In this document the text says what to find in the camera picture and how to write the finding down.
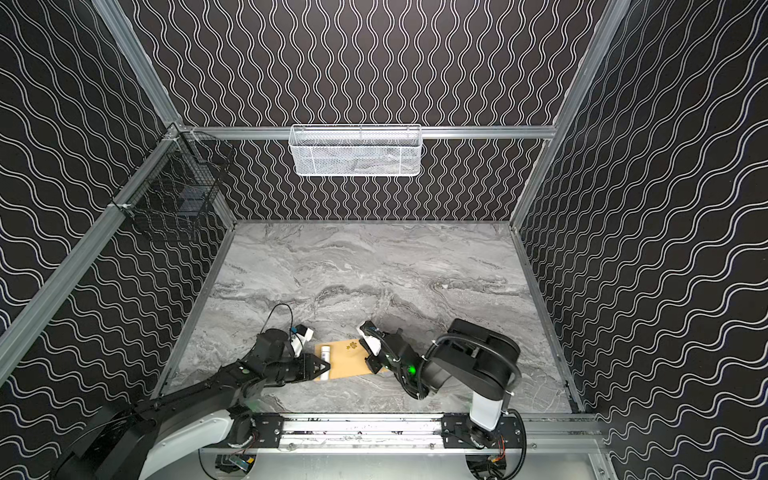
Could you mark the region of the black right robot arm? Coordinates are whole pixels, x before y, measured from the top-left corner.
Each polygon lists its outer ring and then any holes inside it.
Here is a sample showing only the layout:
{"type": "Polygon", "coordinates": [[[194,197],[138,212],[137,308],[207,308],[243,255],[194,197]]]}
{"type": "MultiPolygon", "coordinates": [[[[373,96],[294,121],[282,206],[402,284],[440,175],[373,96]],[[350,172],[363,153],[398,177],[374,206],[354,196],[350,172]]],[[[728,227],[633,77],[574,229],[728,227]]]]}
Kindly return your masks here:
{"type": "Polygon", "coordinates": [[[423,354],[401,330],[385,332],[373,322],[358,327],[371,373],[385,368],[414,400],[425,400],[449,380],[471,393],[469,413],[446,416],[441,437],[448,448],[502,449],[502,414],[521,380],[517,365],[521,349],[511,338],[463,319],[455,319],[446,333],[432,341],[423,354]]]}

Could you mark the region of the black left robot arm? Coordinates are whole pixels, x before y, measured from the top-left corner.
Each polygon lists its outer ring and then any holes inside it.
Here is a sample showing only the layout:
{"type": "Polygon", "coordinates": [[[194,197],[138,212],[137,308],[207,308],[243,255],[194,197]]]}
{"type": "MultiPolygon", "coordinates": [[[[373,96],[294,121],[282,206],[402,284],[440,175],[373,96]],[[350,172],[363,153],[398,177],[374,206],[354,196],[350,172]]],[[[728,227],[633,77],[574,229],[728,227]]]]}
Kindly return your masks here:
{"type": "Polygon", "coordinates": [[[154,399],[102,407],[64,449],[50,478],[147,479],[207,446],[244,453],[278,445],[281,421],[259,419],[248,401],[266,388],[313,381],[331,369],[311,352],[286,352],[290,344],[290,333],[269,329],[242,358],[205,380],[154,399]]]}

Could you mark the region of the white glue stick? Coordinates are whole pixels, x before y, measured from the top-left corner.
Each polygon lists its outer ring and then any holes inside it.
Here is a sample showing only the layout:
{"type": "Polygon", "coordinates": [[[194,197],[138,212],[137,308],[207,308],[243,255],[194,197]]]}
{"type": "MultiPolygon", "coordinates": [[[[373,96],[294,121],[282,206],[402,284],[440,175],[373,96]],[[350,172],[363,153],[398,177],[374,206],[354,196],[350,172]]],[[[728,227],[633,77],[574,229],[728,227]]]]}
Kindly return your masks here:
{"type": "Polygon", "coordinates": [[[322,360],[322,373],[319,377],[321,381],[327,381],[330,377],[330,354],[331,347],[329,345],[322,345],[320,347],[320,358],[322,360]]]}

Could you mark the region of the brown paper envelope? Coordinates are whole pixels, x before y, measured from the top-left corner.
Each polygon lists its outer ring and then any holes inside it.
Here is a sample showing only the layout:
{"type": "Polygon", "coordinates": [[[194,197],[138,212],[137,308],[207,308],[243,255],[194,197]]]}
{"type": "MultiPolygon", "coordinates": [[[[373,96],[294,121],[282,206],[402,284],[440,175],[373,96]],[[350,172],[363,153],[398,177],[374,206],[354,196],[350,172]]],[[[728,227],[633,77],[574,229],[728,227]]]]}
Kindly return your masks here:
{"type": "Polygon", "coordinates": [[[318,357],[320,357],[320,347],[322,345],[329,345],[331,347],[331,370],[328,380],[372,375],[365,364],[365,358],[369,354],[363,348],[359,339],[342,340],[316,345],[314,347],[314,353],[318,357]]]}

